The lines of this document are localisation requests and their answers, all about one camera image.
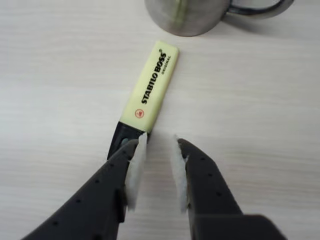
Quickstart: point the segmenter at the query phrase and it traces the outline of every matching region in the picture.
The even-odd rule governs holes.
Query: mug handle
[[[276,15],[283,13],[287,10],[294,0],[280,0],[273,6],[265,7],[265,8],[250,8],[250,7],[241,7],[236,5],[230,5],[228,12],[237,15],[243,15],[252,18],[271,18]]]

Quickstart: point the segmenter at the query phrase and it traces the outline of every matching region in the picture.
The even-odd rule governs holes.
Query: stainless steel cup
[[[270,18],[288,9],[294,0],[280,0],[266,8],[248,8],[232,0],[145,0],[153,21],[178,36],[196,36],[212,29],[226,13],[252,18]]]

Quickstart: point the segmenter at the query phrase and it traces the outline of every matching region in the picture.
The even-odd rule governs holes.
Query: wood grain
[[[22,238],[105,161],[156,40],[180,48],[119,240],[187,240],[168,159],[178,134],[216,160],[246,213],[320,236],[320,3],[202,36],[170,35],[143,1],[0,1],[0,239]]]

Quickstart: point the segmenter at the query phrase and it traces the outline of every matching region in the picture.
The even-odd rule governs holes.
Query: yellow highlighter
[[[177,47],[157,41],[116,126],[107,158],[123,144],[150,134],[178,59]]]

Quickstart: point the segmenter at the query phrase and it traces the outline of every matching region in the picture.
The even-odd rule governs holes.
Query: white table
[[[215,159],[245,213],[290,240],[319,239],[319,12],[318,0],[296,1],[183,38],[142,0],[0,1],[0,239],[29,233],[105,162],[156,40],[181,54],[118,239],[190,239],[168,159],[174,133]]]

